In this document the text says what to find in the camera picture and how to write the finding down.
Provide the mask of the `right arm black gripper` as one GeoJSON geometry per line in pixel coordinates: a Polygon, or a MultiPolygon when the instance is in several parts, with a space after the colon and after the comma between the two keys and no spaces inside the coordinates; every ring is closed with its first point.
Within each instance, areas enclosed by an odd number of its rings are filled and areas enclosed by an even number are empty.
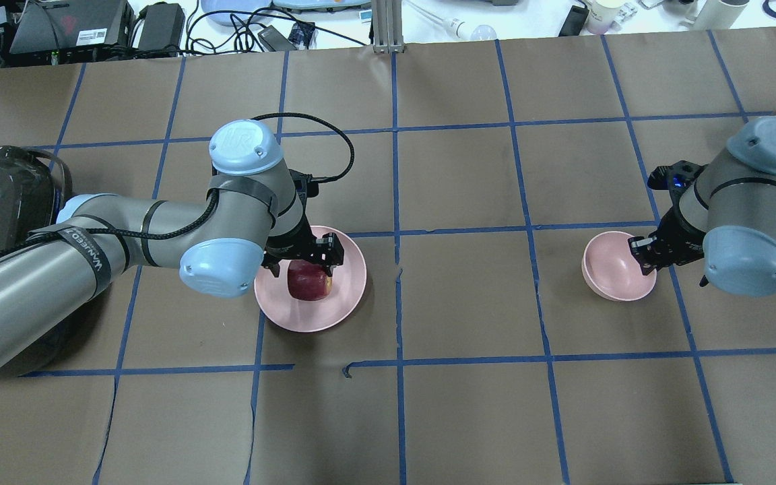
{"type": "Polygon", "coordinates": [[[703,258],[703,233],[687,221],[680,209],[681,196],[692,190],[702,171],[699,164],[680,160],[670,166],[657,166],[647,177],[647,187],[666,191],[672,206],[651,234],[632,236],[628,241],[631,257],[643,277],[662,268],[684,266],[703,258]]]}

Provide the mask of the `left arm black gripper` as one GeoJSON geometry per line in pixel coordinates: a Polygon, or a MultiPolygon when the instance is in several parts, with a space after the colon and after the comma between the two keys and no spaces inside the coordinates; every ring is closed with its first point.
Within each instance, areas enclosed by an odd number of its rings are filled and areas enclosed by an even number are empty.
{"type": "Polygon", "coordinates": [[[261,266],[274,278],[280,276],[280,262],[304,260],[323,266],[327,278],[345,262],[345,249],[336,232],[314,234],[309,223],[299,223],[291,231],[269,236],[261,266]]]}

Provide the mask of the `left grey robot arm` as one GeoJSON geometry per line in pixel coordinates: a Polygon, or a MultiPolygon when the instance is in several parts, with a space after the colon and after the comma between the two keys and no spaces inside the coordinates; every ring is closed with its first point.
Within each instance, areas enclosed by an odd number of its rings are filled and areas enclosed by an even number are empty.
{"type": "Polygon", "coordinates": [[[175,270],[188,288],[246,294],[261,273],[293,261],[329,277],[366,279],[338,230],[314,233],[309,197],[340,176],[287,168],[265,117],[224,124],[207,144],[214,174],[202,205],[112,193],[71,197],[55,223],[0,249],[0,368],[130,267],[175,270]]]}

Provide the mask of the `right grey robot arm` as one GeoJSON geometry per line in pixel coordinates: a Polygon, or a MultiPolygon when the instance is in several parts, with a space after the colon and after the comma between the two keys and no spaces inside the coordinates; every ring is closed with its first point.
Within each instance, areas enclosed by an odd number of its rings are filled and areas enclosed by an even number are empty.
{"type": "Polygon", "coordinates": [[[776,294],[776,117],[746,123],[705,165],[658,166],[647,186],[672,206],[628,247],[641,272],[703,262],[701,285],[728,294],[776,294]]]}

